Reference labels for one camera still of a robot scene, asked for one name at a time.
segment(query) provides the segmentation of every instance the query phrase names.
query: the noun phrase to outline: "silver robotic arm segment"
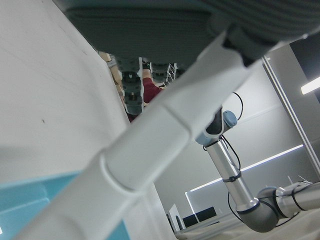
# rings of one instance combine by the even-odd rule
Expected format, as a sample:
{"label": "silver robotic arm segment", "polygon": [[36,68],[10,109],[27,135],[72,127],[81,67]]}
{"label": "silver robotic arm segment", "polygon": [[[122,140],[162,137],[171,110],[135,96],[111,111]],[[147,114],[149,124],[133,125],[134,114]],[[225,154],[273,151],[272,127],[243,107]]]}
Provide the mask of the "silver robotic arm segment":
{"label": "silver robotic arm segment", "polygon": [[279,220],[277,212],[266,201],[259,201],[253,197],[242,178],[241,171],[221,139],[207,146],[206,150],[228,188],[242,221],[257,232],[264,233],[272,230]]}
{"label": "silver robotic arm segment", "polygon": [[320,208],[320,182],[297,182],[284,188],[267,187],[256,198],[248,189],[222,138],[207,145],[206,150],[236,204],[239,217],[252,230],[269,232],[280,219]]}

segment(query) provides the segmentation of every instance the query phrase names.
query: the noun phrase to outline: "light blue panel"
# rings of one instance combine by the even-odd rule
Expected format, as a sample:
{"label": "light blue panel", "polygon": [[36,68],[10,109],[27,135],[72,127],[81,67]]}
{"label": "light blue panel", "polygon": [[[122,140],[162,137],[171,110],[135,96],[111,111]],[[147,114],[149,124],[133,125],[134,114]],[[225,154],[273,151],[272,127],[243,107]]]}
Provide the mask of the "light blue panel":
{"label": "light blue panel", "polygon": [[[10,240],[78,173],[0,185],[0,240]],[[130,240],[121,222],[107,240]]]}
{"label": "light blue panel", "polygon": [[49,204],[47,198],[33,203],[16,206],[0,213],[0,240],[10,240],[22,229],[38,212]]}
{"label": "light blue panel", "polygon": [[107,240],[130,240],[126,226],[123,221],[120,222],[120,224],[116,227],[113,233],[107,238]]}

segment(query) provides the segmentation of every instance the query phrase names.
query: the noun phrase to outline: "fluorescent light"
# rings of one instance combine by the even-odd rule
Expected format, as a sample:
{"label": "fluorescent light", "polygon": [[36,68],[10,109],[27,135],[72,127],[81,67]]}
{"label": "fluorescent light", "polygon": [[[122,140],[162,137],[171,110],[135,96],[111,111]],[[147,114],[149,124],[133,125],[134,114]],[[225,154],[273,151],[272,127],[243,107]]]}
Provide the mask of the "fluorescent light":
{"label": "fluorescent light", "polygon": [[[294,150],[296,150],[296,149],[299,149],[299,148],[301,148],[301,147],[303,147],[302,144],[301,144],[301,145],[298,145],[298,146],[295,146],[295,147],[293,147],[293,148],[290,148],[290,149],[288,149],[288,150],[285,150],[285,151],[283,151],[283,152],[280,152],[280,153],[278,153],[278,154],[276,154],[276,155],[273,155],[273,156],[271,156],[271,157],[268,157],[268,158],[266,158],[266,159],[264,159],[264,160],[262,160],[262,161],[258,161],[258,162],[256,162],[256,163],[250,165],[250,166],[247,166],[247,167],[242,168],[242,169],[241,169],[241,172],[244,172],[244,171],[246,171],[246,170],[248,170],[248,169],[252,169],[253,167],[256,167],[256,166],[258,166],[258,165],[260,165],[260,164],[264,164],[264,163],[266,163],[266,162],[268,162],[268,161],[270,161],[270,160],[272,160],[272,159],[278,158],[278,157],[280,157],[280,156],[282,156],[282,155],[284,155],[284,154],[290,153],[290,152],[292,152],[292,151],[294,151]],[[220,177],[220,178],[217,178],[217,179],[215,179],[215,180],[213,180],[213,181],[210,181],[210,182],[208,182],[208,183],[206,183],[206,184],[203,184],[203,185],[198,186],[198,187],[196,187],[196,188],[194,188],[194,189],[191,189],[190,192],[193,192],[193,191],[202,189],[202,188],[204,188],[204,187],[206,187],[206,186],[209,186],[209,185],[214,184],[214,183],[216,183],[216,182],[219,182],[219,181],[221,181],[221,180],[222,180],[221,177]]]}
{"label": "fluorescent light", "polygon": [[273,155],[273,156],[271,156],[271,157],[268,157],[268,158],[266,158],[265,160],[258,161],[257,163],[254,163],[254,164],[252,164],[252,165],[250,165],[250,166],[244,167],[244,168],[241,169],[241,171],[244,172],[245,170],[252,169],[253,167],[256,167],[256,166],[258,166],[258,165],[260,165],[260,164],[264,164],[264,163],[266,163],[266,162],[268,162],[268,161],[270,161],[270,160],[272,160],[272,159],[275,159],[275,158],[280,157],[280,156],[282,156],[282,155],[284,155],[284,154],[290,153],[290,152],[292,152],[292,151],[294,151],[294,150],[296,150],[296,149],[299,149],[299,148],[301,148],[301,147],[303,147],[302,144],[299,145],[299,146],[295,146],[295,147],[293,147],[293,148],[290,148],[290,149],[288,149],[288,150],[285,150],[285,151],[283,151],[283,152],[280,152],[280,153],[278,153],[278,154],[276,154],[276,155]]}
{"label": "fluorescent light", "polygon": [[206,183],[206,184],[203,184],[203,185],[198,186],[198,187],[196,187],[196,188],[194,188],[194,189],[191,189],[190,192],[193,192],[193,191],[198,190],[198,189],[202,189],[202,188],[204,188],[204,187],[206,187],[206,186],[209,186],[209,185],[214,184],[214,183],[216,183],[216,182],[219,182],[219,181],[221,181],[221,180],[222,180],[222,177],[217,178],[217,179],[215,179],[215,180],[213,180],[213,181],[210,181],[210,182],[208,182],[208,183]]}
{"label": "fluorescent light", "polygon": [[301,87],[301,92],[303,95],[305,95],[318,88],[320,88],[320,77],[316,78],[315,80],[312,80],[311,82],[308,82],[306,85],[303,85]]}

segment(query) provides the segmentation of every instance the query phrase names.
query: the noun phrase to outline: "ceiling light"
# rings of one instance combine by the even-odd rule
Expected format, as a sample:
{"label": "ceiling light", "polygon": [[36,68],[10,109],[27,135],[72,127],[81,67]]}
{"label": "ceiling light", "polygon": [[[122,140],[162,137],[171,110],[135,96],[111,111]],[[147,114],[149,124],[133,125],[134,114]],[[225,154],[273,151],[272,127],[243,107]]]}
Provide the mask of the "ceiling light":
{"label": "ceiling light", "polygon": [[306,85],[303,85],[301,87],[301,92],[303,95],[305,95],[313,90],[316,90],[317,88],[320,88],[320,77],[312,80],[311,82],[308,82]]}

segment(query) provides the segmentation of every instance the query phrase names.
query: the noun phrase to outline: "robotic arm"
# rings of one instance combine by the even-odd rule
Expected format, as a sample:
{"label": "robotic arm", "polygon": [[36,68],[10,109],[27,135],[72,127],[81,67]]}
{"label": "robotic arm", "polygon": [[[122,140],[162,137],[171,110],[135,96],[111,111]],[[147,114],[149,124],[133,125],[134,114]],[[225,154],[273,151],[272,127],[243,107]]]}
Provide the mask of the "robotic arm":
{"label": "robotic arm", "polygon": [[[300,211],[320,208],[320,182],[297,182],[284,188],[267,187],[262,189],[257,197],[253,197],[222,138],[219,134],[209,132],[210,129],[222,129],[221,131],[225,132],[237,124],[235,116],[230,117],[233,113],[228,114],[228,119],[223,119],[220,112],[221,109],[196,141],[209,153],[243,223],[254,231],[265,233],[271,231],[280,219],[292,218]],[[235,119],[234,125],[230,124],[230,119]]]}

